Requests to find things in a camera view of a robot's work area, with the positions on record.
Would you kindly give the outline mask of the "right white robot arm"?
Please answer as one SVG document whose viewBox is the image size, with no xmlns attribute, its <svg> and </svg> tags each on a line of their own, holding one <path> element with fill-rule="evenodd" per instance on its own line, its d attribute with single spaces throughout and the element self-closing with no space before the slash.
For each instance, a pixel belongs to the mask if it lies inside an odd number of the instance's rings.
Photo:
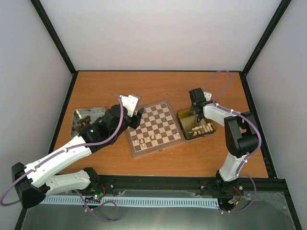
<svg viewBox="0 0 307 230">
<path fill-rule="evenodd" d="M 261 147 L 262 139 L 255 117 L 251 112 L 238 112 L 225 108 L 205 96 L 201 88 L 189 91 L 190 112 L 197 121 L 210 119 L 224 127 L 225 142 L 228 150 L 223 166 L 215 176 L 215 189 L 226 194 L 235 184 L 248 159 Z"/>
</svg>

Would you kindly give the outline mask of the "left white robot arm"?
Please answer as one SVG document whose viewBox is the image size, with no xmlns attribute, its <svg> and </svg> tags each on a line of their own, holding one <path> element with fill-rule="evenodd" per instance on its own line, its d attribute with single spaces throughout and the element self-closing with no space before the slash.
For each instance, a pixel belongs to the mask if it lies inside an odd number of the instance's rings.
<svg viewBox="0 0 307 230">
<path fill-rule="evenodd" d="M 38 205 L 46 197 L 68 190 L 86 189 L 96 192 L 100 181 L 93 168 L 71 174 L 57 173 L 75 161 L 87 157 L 116 142 L 128 127 L 140 125 L 144 109 L 132 112 L 116 104 L 105 115 L 80 130 L 71 141 L 44 158 L 27 165 L 18 162 L 12 166 L 14 188 L 23 208 Z"/>
</svg>

